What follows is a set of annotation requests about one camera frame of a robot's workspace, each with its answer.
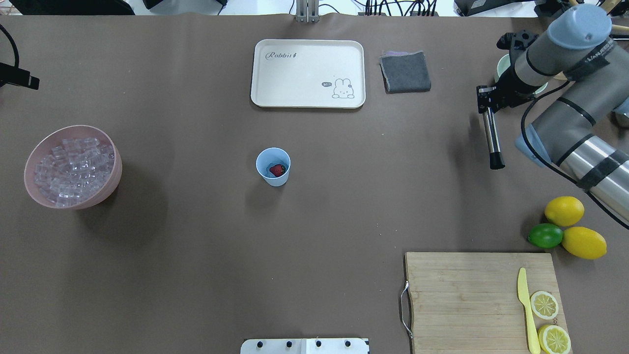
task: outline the yellow lemon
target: yellow lemon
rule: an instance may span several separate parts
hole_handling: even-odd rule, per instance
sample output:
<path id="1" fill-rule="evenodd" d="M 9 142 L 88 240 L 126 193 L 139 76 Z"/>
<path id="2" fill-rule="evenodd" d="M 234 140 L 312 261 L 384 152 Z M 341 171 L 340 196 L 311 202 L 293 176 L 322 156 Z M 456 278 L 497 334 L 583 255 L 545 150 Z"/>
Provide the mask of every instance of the yellow lemon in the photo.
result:
<path id="1" fill-rule="evenodd" d="M 548 354 L 568 354 L 572 347 L 568 332 L 554 324 L 542 326 L 537 338 L 542 349 Z"/>
<path id="2" fill-rule="evenodd" d="M 558 197 L 551 200 L 544 209 L 548 221 L 557 226 L 572 226 L 583 217 L 585 208 L 575 197 Z"/>
<path id="3" fill-rule="evenodd" d="M 607 242 L 596 231 L 575 226 L 564 231 L 561 245 L 566 251 L 587 260 L 595 260 L 607 253 Z"/>
<path id="4" fill-rule="evenodd" d="M 553 319 L 559 313 L 559 304 L 551 293 L 538 291 L 531 295 L 531 309 L 539 318 Z"/>

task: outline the brown tabletop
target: brown tabletop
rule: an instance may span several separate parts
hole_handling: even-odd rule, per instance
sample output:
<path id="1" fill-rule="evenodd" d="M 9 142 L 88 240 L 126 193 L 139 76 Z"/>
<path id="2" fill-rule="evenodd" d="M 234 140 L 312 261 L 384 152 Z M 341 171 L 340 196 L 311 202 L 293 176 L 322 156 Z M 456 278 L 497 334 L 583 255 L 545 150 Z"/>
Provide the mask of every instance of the brown tabletop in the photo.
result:
<path id="1" fill-rule="evenodd" d="M 538 20 L 293 21 L 2 18 L 41 86 L 0 89 L 0 352 L 238 353 L 248 338 L 358 336 L 372 353 L 407 353 L 404 253 L 538 252 L 526 234 L 560 195 L 581 199 L 579 225 L 608 243 L 596 261 L 552 250 L 574 352 L 629 348 L 627 231 L 513 147 L 523 106 L 497 114 L 507 167 L 488 166 L 474 88 L 493 77 L 499 36 Z M 265 38 L 360 42 L 365 105 L 255 106 Z M 386 94 L 386 50 L 424 50 L 432 90 Z M 122 180 L 93 208 L 42 207 L 23 186 L 26 158 L 73 124 L 110 135 Z M 608 121 L 596 132 L 629 144 Z M 291 156 L 281 188 L 254 167 L 270 146 Z"/>

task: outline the cable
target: cable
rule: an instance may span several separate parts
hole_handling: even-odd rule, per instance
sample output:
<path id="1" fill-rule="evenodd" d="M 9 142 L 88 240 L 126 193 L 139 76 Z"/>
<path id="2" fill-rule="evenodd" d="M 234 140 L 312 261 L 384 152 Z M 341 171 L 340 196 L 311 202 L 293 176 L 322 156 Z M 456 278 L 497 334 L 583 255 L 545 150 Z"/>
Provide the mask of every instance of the cable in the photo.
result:
<path id="1" fill-rule="evenodd" d="M 413 1 L 413 4 L 412 4 L 411 6 L 409 6 L 409 7 L 408 7 L 408 9 L 406 9 L 406 12 L 404 13 L 404 16 L 406 16 L 406 15 L 407 15 L 407 14 L 409 14 L 409 13 L 410 13 L 410 14 L 411 14 L 411 16 L 412 16 L 412 15 L 413 15 L 413 10 L 415 9 L 415 6 L 416 6 L 416 5 L 418 5 L 418 4 L 419 4 L 420 6 L 423 6 L 423 5 L 422 5 L 419 1 L 417 1 L 417 0 L 416 0 L 416 1 Z"/>
<path id="2" fill-rule="evenodd" d="M 526 123 L 526 116 L 528 115 L 528 113 L 531 111 L 531 109 L 533 109 L 533 106 L 535 106 L 535 103 L 537 103 L 537 101 L 539 101 L 540 99 L 555 93 L 559 90 L 561 90 L 562 88 L 568 86 L 568 84 L 570 83 L 570 81 L 566 81 L 563 85 L 559 86 L 558 88 L 555 88 L 549 92 L 546 92 L 545 94 L 536 97 L 530 105 L 528 105 L 528 107 L 526 108 L 526 110 L 524 111 L 524 114 L 522 114 L 522 120 L 520 121 L 520 130 L 522 133 L 522 137 L 524 138 L 524 143 L 526 144 L 526 147 L 531 150 L 531 152 L 533 153 L 533 155 L 535 155 L 535 157 L 541 161 L 544 166 L 550 168 L 552 171 L 556 172 L 557 174 L 559 174 L 561 177 L 569 180 L 572 184 L 576 184 L 577 181 L 575 181 L 574 179 L 572 179 L 572 177 L 568 176 L 567 174 L 563 173 L 562 171 L 560 171 L 559 169 L 557 169 L 555 166 L 551 165 L 550 163 L 548 163 L 546 160 L 544 160 L 544 158 L 542 158 L 539 153 L 535 150 L 535 148 L 531 145 L 531 142 L 528 140 L 528 137 L 526 136 L 526 128 L 525 128 L 525 123 Z M 616 215 L 614 215 L 605 205 L 603 205 L 603 203 L 601 203 L 600 200 L 598 200 L 598 198 L 596 198 L 590 191 L 584 191 L 585 194 L 587 194 L 588 197 L 590 197 L 590 199 L 596 204 L 598 205 L 599 208 L 601 208 L 607 215 L 609 215 L 609 217 L 611 217 L 615 222 L 617 222 L 619 225 L 621 225 L 622 227 L 624 227 L 625 229 L 629 230 L 629 225 L 627 225 L 626 223 L 624 223 L 622 220 L 620 220 Z"/>
<path id="3" fill-rule="evenodd" d="M 398 0 L 395 0 L 395 3 L 398 5 L 398 9 L 399 9 L 399 14 L 400 14 L 400 16 L 404 16 L 404 15 L 403 15 L 403 13 L 402 13 L 402 5 L 400 5 L 400 4 L 399 4 L 399 1 L 398 1 Z"/>
<path id="4" fill-rule="evenodd" d="M 319 7 L 322 7 L 322 6 L 329 6 L 329 7 L 331 7 L 331 8 L 332 8 L 332 10 L 336 11 L 337 13 L 340 13 L 340 12 L 338 12 L 338 10 L 337 10 L 337 9 L 335 9 L 335 8 L 334 8 L 334 6 L 332 6 L 332 5 L 330 5 L 330 4 L 321 4 L 321 5 L 319 5 Z"/>
<path id="5" fill-rule="evenodd" d="M 426 2 L 428 3 L 428 9 L 424 9 L 424 10 L 421 12 L 421 15 L 422 15 L 422 16 L 426 16 L 426 15 L 429 15 L 429 14 L 430 14 L 430 0 L 426 0 Z"/>
<path id="6" fill-rule="evenodd" d="M 391 8 L 389 7 L 389 3 L 387 3 L 386 0 L 382 0 L 380 2 L 380 8 L 382 8 L 382 3 L 384 3 L 387 6 L 387 12 L 389 13 L 389 16 L 391 16 Z"/>
<path id="7" fill-rule="evenodd" d="M 4 35 L 6 35 L 6 38 L 8 38 L 9 42 L 11 42 L 11 48 L 13 48 L 13 57 L 15 58 L 15 64 L 13 64 L 13 66 L 18 67 L 19 66 L 18 46 L 15 45 L 15 41 L 13 40 L 13 37 L 11 37 L 11 35 L 4 28 L 4 26 L 0 25 L 0 31 L 2 31 L 4 33 Z"/>

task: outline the paper cup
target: paper cup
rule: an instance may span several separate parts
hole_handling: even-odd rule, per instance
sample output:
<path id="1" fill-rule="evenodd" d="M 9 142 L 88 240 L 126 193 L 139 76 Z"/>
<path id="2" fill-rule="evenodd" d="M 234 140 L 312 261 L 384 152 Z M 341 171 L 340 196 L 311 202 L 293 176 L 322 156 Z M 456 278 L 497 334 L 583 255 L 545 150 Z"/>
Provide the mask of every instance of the paper cup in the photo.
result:
<path id="1" fill-rule="evenodd" d="M 269 168 L 281 164 L 286 167 L 286 172 L 280 177 L 275 177 Z M 291 158 L 286 151 L 278 147 L 270 147 L 262 151 L 255 160 L 255 167 L 264 180 L 273 187 L 279 187 L 288 180 L 288 172 L 291 171 Z"/>
<path id="2" fill-rule="evenodd" d="M 511 61 L 509 59 L 509 54 L 505 54 L 504 57 L 500 58 L 500 60 L 498 61 L 498 65 L 496 66 L 496 72 L 494 73 L 494 80 L 496 82 L 498 82 L 500 75 L 502 75 L 503 72 L 509 69 L 510 65 Z M 542 91 L 546 89 L 546 86 L 548 86 L 548 83 L 545 83 L 541 88 L 538 88 L 537 91 L 535 91 L 535 94 L 542 93 Z"/>

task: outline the plastic knife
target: plastic knife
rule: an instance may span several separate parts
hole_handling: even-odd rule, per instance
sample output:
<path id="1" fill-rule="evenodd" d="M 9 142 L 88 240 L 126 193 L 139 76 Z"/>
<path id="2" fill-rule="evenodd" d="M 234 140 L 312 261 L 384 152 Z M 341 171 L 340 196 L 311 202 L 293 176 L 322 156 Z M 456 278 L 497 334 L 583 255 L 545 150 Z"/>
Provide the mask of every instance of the plastic knife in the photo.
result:
<path id="1" fill-rule="evenodd" d="M 540 342 L 537 339 L 535 322 L 533 321 L 533 311 L 531 310 L 531 299 L 528 297 L 528 284 L 526 282 L 526 268 L 520 268 L 518 273 L 518 299 L 524 305 L 526 312 L 526 338 L 528 339 L 528 351 L 531 354 L 540 354 Z"/>

